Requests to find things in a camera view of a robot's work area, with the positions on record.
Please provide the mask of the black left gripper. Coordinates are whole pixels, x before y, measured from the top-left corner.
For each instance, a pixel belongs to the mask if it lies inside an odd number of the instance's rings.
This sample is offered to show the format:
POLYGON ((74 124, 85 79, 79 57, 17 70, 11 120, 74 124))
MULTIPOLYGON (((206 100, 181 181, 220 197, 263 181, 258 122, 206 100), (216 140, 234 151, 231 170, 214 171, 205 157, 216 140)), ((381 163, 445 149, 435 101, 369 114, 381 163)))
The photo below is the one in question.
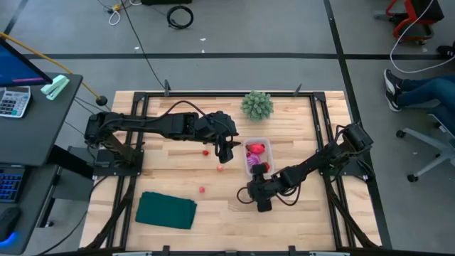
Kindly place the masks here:
POLYGON ((223 111, 217 111, 209 114, 209 120, 216 126, 216 129, 229 138, 229 147, 234 148, 241 145, 241 142, 234 142, 234 137, 238 135, 235 122, 232 117, 223 111))

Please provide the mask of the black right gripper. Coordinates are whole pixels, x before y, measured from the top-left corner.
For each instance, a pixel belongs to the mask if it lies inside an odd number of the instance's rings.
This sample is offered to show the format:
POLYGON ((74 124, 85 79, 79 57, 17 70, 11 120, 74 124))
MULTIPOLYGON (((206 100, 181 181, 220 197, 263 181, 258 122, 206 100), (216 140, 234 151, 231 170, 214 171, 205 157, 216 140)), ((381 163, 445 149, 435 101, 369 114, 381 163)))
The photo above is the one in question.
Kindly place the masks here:
POLYGON ((283 185, 277 179, 266 179, 264 174, 266 168, 263 165, 252 166, 252 180, 247 183, 247 192, 250 198, 256 202, 265 202, 271 197, 276 196, 283 185))

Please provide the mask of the clear plastic tupperware container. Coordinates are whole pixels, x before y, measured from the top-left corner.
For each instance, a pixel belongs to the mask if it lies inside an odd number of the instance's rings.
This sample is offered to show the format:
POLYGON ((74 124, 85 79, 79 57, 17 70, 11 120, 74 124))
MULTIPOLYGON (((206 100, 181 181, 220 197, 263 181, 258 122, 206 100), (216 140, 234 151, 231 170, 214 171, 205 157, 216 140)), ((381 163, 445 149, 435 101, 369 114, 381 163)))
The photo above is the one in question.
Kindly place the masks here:
POLYGON ((267 162, 270 165, 269 173, 264 174, 265 178, 270 178, 271 175, 275 173, 272 145, 271 145, 270 141, 264 137, 249 138, 249 139, 244 140, 244 142, 242 143, 243 144, 243 156, 244 156, 243 160, 244 160, 246 174, 248 176, 252 177, 252 167, 249 167, 247 165, 247 153, 250 153, 250 152, 248 152, 248 150, 246 150, 245 146, 247 144, 255 144, 255 143, 264 144, 266 147, 265 153, 258 154, 258 155, 260 155, 262 162, 267 162))

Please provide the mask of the dark green folded cloth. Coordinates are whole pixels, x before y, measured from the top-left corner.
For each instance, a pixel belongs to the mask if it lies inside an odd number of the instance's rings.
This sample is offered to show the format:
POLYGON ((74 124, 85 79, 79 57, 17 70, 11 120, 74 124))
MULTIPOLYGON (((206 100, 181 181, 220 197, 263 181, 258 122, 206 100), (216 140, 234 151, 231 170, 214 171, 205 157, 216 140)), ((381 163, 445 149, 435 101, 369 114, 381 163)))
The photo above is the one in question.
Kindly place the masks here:
POLYGON ((135 221, 167 228, 190 230, 197 203, 155 192, 143 192, 139 199, 135 221))

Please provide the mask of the yellow rod with black tip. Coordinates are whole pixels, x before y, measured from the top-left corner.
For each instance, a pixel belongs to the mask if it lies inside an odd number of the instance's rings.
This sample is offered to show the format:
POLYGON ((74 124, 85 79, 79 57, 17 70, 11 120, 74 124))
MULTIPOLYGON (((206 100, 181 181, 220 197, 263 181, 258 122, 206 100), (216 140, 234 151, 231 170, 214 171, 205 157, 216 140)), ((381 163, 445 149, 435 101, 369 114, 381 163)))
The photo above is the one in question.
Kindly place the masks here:
MULTIPOLYGON (((63 69, 64 71, 66 71, 67 73, 71 74, 71 75, 74 75, 74 72, 69 70, 66 66, 62 65, 61 63, 57 62, 56 60, 52 59, 52 58, 49 58, 48 56, 30 48, 29 46, 27 46, 26 44, 16 40, 15 38, 11 37, 11 36, 8 36, 6 35, 5 33, 2 33, 0 32, 0 37, 3 38, 3 39, 6 39, 6 40, 9 40, 13 43, 15 43, 16 45, 26 49, 27 51, 33 53, 34 55, 37 55, 39 58, 42 58, 44 60, 47 60, 49 62, 51 62, 52 64, 54 65, 57 65, 59 68, 63 69)), ((95 97, 95 102, 99 105, 99 106, 105 106, 107 109, 109 109, 109 107, 107 106, 107 98, 105 96, 102 96, 102 95, 98 95, 87 83, 85 83, 84 81, 82 81, 82 85, 84 86, 84 88, 86 90, 88 90, 94 97, 95 97)))

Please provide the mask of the person's shoe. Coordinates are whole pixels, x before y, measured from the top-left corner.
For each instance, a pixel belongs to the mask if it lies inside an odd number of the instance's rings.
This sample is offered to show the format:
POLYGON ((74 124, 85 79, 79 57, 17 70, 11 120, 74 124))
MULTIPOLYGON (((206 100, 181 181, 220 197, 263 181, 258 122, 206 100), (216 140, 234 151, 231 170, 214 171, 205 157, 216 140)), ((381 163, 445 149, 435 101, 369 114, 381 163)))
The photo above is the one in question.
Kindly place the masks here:
POLYGON ((403 79, 397 77, 390 69, 384 71, 385 89, 391 95, 398 95, 402 92, 401 85, 403 79))
POLYGON ((385 90, 385 98, 388 102, 388 106, 389 108, 393 111, 393 112, 399 112, 402 110, 402 108, 396 103, 396 97, 394 94, 392 94, 391 92, 385 90))

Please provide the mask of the black computer case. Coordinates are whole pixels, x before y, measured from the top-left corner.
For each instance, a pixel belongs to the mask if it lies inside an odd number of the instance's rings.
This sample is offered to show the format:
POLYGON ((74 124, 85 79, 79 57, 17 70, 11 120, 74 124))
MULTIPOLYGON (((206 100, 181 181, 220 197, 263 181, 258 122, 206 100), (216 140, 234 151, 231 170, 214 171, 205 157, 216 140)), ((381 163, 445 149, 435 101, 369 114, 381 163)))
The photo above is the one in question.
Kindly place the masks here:
POLYGON ((145 5, 191 4, 193 0, 141 0, 145 5))

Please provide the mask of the grey office chair base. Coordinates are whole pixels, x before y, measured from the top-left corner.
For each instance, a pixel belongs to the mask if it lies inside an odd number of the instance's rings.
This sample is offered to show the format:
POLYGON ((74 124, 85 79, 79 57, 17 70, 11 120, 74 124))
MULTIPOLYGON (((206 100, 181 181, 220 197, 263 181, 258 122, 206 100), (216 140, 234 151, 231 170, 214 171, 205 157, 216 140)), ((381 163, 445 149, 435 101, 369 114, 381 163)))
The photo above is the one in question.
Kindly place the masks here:
POLYGON ((455 167, 455 120, 450 120, 451 118, 449 114, 437 114, 436 112, 433 112, 429 113, 429 116, 435 118, 438 123, 438 129, 443 129, 443 131, 448 134, 447 142, 439 141, 438 139, 410 128, 399 129, 395 134, 398 138, 404 138, 406 135, 410 135, 411 137, 414 137, 415 139, 418 139, 439 151, 439 153, 435 155, 433 161, 429 162, 416 173, 407 175, 407 180, 410 183, 417 182, 420 176, 428 171, 431 171, 445 161, 449 161, 451 165, 455 167))

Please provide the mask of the mint green stapler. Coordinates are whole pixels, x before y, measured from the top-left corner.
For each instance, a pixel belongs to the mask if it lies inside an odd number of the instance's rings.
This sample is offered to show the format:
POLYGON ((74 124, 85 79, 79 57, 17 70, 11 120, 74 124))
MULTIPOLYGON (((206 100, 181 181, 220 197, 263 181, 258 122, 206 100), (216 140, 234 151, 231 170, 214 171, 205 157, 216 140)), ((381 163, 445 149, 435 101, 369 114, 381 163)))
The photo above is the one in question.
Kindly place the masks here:
POLYGON ((53 101, 66 87, 70 80, 64 75, 58 75, 53 78, 53 82, 49 85, 44 85, 41 92, 48 100, 53 101))

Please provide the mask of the person's legs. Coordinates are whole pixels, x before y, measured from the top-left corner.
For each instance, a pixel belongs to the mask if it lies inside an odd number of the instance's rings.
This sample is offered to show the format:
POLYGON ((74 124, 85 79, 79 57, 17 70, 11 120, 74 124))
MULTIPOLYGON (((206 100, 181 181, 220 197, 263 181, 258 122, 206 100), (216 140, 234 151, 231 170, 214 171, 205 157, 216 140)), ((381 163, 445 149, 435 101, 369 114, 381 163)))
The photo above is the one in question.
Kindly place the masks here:
POLYGON ((396 97, 399 107, 438 100, 455 118, 455 74, 421 80, 404 79, 399 85, 402 94, 396 97))

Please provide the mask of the black desk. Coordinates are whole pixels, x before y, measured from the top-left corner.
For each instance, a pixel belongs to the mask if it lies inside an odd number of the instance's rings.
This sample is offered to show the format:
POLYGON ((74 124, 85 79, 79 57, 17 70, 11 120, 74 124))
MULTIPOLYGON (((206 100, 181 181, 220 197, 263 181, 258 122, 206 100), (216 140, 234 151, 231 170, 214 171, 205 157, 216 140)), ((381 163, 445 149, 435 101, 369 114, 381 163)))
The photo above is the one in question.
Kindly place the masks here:
POLYGON ((59 166, 92 178, 93 168, 85 160, 55 145, 82 81, 81 75, 66 77, 70 83, 55 100, 48 100, 39 86, 33 86, 33 102, 24 117, 0 118, 0 164, 22 165, 29 170, 16 204, 21 217, 11 239, 0 240, 0 254, 24 252, 59 166))

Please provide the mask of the black shoe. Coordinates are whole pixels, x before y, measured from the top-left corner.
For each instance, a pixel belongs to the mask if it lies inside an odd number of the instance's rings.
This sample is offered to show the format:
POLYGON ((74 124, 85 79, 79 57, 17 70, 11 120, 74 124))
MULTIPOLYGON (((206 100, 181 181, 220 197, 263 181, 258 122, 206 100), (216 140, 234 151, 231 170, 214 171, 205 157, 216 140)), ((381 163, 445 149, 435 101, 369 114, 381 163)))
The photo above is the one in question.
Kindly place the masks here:
POLYGON ((455 57, 455 42, 451 46, 449 45, 438 46, 437 53, 448 59, 455 57))

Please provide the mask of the grey desk calculator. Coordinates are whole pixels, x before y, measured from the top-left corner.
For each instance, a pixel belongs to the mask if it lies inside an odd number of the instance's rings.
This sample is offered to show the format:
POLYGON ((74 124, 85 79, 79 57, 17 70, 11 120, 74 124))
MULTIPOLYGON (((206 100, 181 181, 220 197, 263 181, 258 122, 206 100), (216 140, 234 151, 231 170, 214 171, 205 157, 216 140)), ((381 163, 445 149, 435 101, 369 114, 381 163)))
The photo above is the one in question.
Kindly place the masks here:
POLYGON ((32 99, 29 86, 6 87, 0 98, 0 117, 22 118, 32 99))

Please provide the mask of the computer monitor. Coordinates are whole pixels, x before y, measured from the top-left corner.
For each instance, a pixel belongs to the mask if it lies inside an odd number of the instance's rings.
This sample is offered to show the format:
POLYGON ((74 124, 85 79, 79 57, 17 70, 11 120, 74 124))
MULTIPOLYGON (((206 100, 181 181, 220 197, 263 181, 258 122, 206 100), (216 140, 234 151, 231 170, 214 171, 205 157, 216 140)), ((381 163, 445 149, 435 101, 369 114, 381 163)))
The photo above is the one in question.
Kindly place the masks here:
POLYGON ((0 38, 0 87, 47 85, 53 79, 0 38))

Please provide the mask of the black aluminium table frame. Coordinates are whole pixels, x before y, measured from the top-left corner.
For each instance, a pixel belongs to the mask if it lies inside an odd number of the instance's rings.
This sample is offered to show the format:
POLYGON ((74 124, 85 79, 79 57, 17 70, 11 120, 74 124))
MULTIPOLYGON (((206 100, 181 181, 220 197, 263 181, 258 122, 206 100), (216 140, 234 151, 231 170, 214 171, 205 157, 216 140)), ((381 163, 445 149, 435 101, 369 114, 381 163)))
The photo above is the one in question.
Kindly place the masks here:
MULTIPOLYGON (((273 92, 274 113, 270 119, 254 123, 240 109, 242 93, 233 91, 172 92, 138 101, 132 91, 119 91, 113 110, 128 113, 132 107, 139 114, 160 115, 172 112, 193 112, 188 100, 204 112, 221 110, 236 123, 239 142, 264 137, 272 145, 274 166, 299 164, 328 142, 337 125, 351 121, 345 95, 335 92, 273 92)), ((297 196, 283 201, 272 200, 273 209, 257 211, 248 203, 245 184, 249 181, 243 156, 243 145, 235 147, 234 157, 220 164, 211 145, 175 142, 156 134, 145 134, 143 171, 136 180, 135 198, 145 191, 188 198, 197 203, 190 230, 165 228, 138 223, 129 219, 127 233, 116 230, 114 245, 125 242, 128 250, 172 254, 194 252, 227 256, 257 256, 261 252, 277 254, 288 249, 300 251, 334 250, 331 216, 326 196, 326 182, 313 172, 297 196), (224 171, 218 172, 217 166, 224 171), (200 193, 203 186, 205 193, 200 193)))

